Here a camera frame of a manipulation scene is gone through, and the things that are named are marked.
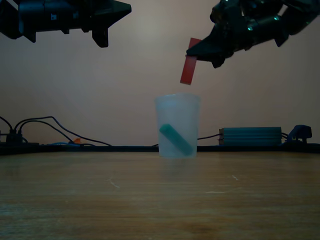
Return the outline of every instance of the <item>black cable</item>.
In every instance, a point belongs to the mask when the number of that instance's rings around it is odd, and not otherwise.
[[[70,137],[68,137],[67,135],[65,135],[62,131],[60,131],[59,129],[55,128],[55,127],[52,126],[50,123],[47,123],[47,122],[45,122],[45,121],[38,121],[38,120],[26,121],[26,122],[24,122],[24,123],[21,125],[19,132],[22,131],[23,126],[24,126],[25,124],[28,124],[28,123],[42,123],[42,124],[48,125],[49,127],[53,128],[54,130],[56,130],[57,132],[59,132],[60,134],[62,134],[66,139],[69,140],[69,142],[72,142],[72,143],[74,142],[74,141],[72,141],[72,139],[71,139]]]
[[[7,121],[6,119],[4,119],[2,116],[0,116],[0,119],[1,119],[2,121],[4,121],[6,124],[8,124],[10,130],[12,130],[12,126],[11,126],[10,122],[8,122],[8,121]]]
[[[212,135],[212,136],[206,136],[206,137],[200,137],[198,138],[198,140],[203,140],[203,139],[211,139],[211,138],[214,138],[214,137],[217,137],[217,136],[220,136],[221,134],[216,134],[216,135]]]
[[[25,119],[25,120],[22,120],[20,122],[17,123],[17,125],[15,125],[14,129],[17,130],[17,128],[19,127],[20,124],[22,124],[23,122],[26,122],[26,121],[33,121],[33,120],[42,120],[42,119],[53,119],[56,124],[58,124],[60,126],[60,128],[62,128],[63,130],[65,130],[66,132],[70,133],[70,134],[73,134],[75,136],[77,136],[78,138],[81,138],[81,139],[85,139],[85,140],[88,140],[88,141],[91,141],[91,142],[94,142],[94,143],[99,143],[99,144],[104,144],[104,145],[107,145],[109,147],[111,147],[112,145],[106,143],[106,142],[103,142],[103,141],[97,141],[97,140],[93,140],[93,139],[90,139],[90,138],[87,138],[87,137],[84,137],[84,136],[81,136],[79,134],[76,134],[74,133],[73,131],[70,131],[68,129],[66,129],[64,126],[62,126],[60,124],[60,122],[58,122],[58,120],[53,117],[53,116],[45,116],[45,117],[35,117],[35,118],[29,118],[29,119]]]
[[[201,137],[201,138],[198,138],[198,140],[211,139],[211,138],[214,138],[214,137],[218,137],[218,136],[220,136],[220,135],[221,135],[221,134],[216,134],[216,135],[213,135],[213,136]]]

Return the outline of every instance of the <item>red block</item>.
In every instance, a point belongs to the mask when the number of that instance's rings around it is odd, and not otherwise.
[[[194,45],[201,42],[201,39],[191,38],[189,48],[192,48]],[[194,77],[196,69],[197,57],[196,56],[187,56],[185,58],[185,63],[182,71],[182,76],[180,83],[191,85],[192,78]]]

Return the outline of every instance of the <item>beige wall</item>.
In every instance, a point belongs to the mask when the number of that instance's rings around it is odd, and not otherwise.
[[[0,35],[0,115],[12,123],[53,115],[87,137],[147,146],[157,143],[154,98],[190,92],[202,98],[202,137],[223,127],[281,126],[288,133],[306,124],[320,142],[319,18],[281,48],[270,41],[237,52],[218,69],[198,62],[188,86],[179,81],[190,37],[210,33],[218,1],[126,2],[132,14],[110,28],[106,49],[81,30],[38,33],[36,44]],[[24,134],[44,144],[64,141],[37,123]]]

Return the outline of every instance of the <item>translucent cup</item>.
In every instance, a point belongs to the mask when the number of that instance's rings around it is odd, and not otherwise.
[[[197,155],[200,97],[177,93],[155,99],[159,154],[165,158]]]

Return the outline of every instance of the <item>wooden table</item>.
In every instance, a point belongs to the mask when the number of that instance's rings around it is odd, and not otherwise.
[[[320,155],[1,156],[0,239],[320,239]]]

